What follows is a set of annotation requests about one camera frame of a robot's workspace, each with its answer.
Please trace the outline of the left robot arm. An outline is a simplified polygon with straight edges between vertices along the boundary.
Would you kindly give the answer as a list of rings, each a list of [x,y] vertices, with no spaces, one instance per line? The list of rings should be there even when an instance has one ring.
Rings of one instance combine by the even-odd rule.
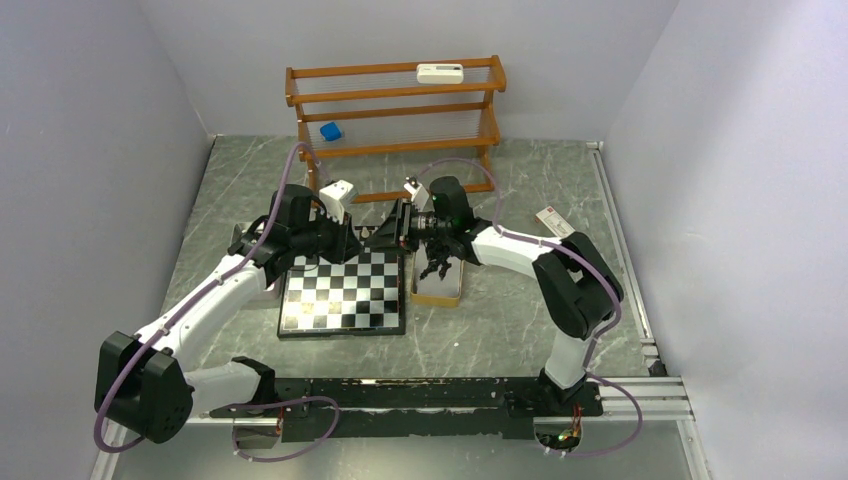
[[[361,250],[347,208],[355,187],[338,180],[313,192],[287,184],[186,298],[134,334],[116,331],[100,347],[95,438],[110,451],[106,421],[161,444],[192,417],[222,408],[261,416],[278,399],[275,372],[247,357],[200,368],[198,351],[247,303],[268,290],[296,259],[343,264]]]

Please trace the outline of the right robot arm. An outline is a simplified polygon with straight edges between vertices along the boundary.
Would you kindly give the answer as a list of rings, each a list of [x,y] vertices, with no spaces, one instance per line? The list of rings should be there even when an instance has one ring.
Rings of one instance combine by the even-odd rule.
[[[538,284],[558,329],[540,372],[539,398],[550,413],[562,414],[578,399],[598,339],[621,317],[624,291],[590,238],[537,237],[480,218],[453,176],[422,188],[407,183],[408,199],[395,202],[383,224],[365,241],[373,252],[414,253],[423,248],[425,275],[445,276],[452,259],[525,275]]]

